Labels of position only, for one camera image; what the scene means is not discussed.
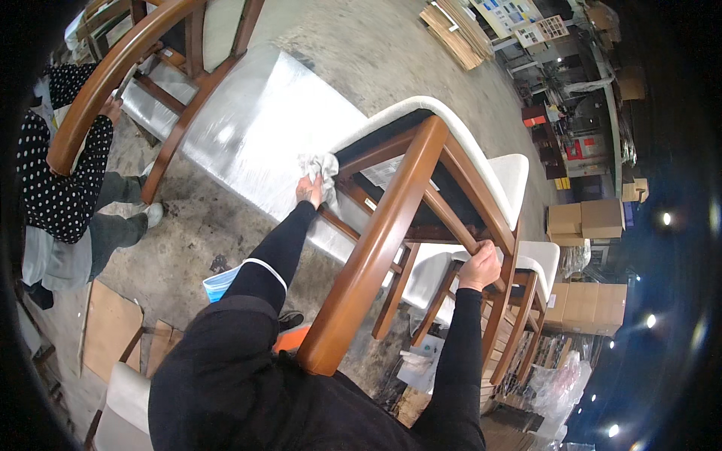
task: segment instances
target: gray pants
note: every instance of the gray pants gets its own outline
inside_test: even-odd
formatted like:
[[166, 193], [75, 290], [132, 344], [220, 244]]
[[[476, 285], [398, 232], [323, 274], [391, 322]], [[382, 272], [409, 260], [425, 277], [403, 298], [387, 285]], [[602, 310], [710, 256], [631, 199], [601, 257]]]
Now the gray pants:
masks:
[[136, 244], [148, 230], [148, 216], [138, 213], [128, 219], [118, 215], [97, 213], [113, 202], [138, 203], [145, 177], [122, 177], [117, 172], [106, 172], [103, 186], [95, 204], [96, 213], [90, 220], [90, 247], [92, 264], [90, 281], [95, 279], [108, 264], [117, 248], [129, 248]]

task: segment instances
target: black and white polka dot top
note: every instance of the black and white polka dot top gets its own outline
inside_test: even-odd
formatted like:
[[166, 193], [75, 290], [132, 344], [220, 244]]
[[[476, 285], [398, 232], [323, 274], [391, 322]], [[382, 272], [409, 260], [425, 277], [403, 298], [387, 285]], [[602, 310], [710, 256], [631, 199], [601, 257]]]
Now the black and white polka dot top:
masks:
[[[50, 69], [52, 108], [70, 104], [94, 68], [94, 64], [87, 64]], [[53, 175], [45, 161], [51, 141], [48, 121], [28, 110], [15, 155], [26, 224], [45, 230], [59, 241], [78, 242], [95, 210], [112, 140], [113, 123], [99, 115], [90, 127], [75, 171], [69, 177]]]

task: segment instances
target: black shoe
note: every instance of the black shoe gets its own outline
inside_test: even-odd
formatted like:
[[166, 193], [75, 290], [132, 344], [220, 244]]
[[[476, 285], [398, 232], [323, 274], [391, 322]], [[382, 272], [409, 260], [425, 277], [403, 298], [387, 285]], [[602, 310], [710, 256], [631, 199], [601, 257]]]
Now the black shoe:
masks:
[[281, 328], [281, 332], [293, 329], [301, 323], [303, 323], [303, 314], [298, 310], [289, 310], [287, 312], [282, 312], [281, 315], [278, 317], [278, 324]]
[[42, 285], [42, 282], [43, 281], [39, 281], [32, 286], [28, 286], [25, 282], [22, 282], [22, 288], [35, 305], [40, 307], [42, 310], [47, 310], [53, 307], [53, 292], [46, 289]]

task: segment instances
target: blue bucket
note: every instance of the blue bucket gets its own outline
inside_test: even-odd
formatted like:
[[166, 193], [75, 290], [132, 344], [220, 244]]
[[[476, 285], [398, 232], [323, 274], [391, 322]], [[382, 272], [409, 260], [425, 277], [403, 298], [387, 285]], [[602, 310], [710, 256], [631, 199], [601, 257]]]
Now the blue bucket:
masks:
[[235, 279], [236, 274], [238, 274], [239, 269], [240, 265], [226, 272], [210, 276], [203, 281], [203, 287], [206, 289], [206, 294], [208, 294], [208, 299], [211, 302], [216, 302], [223, 297], [223, 294]]

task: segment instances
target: person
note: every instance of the person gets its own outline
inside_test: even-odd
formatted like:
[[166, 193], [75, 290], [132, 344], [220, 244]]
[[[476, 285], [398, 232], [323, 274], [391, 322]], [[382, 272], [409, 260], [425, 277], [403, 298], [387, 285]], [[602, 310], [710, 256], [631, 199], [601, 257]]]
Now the person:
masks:
[[136, 244], [162, 217], [159, 203], [129, 219], [97, 213], [114, 201], [139, 203], [150, 169], [141, 177], [105, 172], [120, 100], [109, 97], [101, 108], [69, 177], [57, 175], [46, 162], [57, 130], [54, 110], [73, 102], [96, 66], [46, 68], [21, 125], [15, 157], [26, 226], [22, 285], [43, 309], [53, 306], [53, 291], [93, 280], [116, 248]]
[[494, 245], [459, 271], [456, 310], [434, 392], [406, 428], [348, 377], [310, 375], [271, 347], [277, 315], [321, 203], [321, 179], [301, 179], [298, 204], [250, 254], [220, 301], [205, 307], [151, 379], [148, 424], [163, 450], [485, 450], [479, 428], [483, 288]]

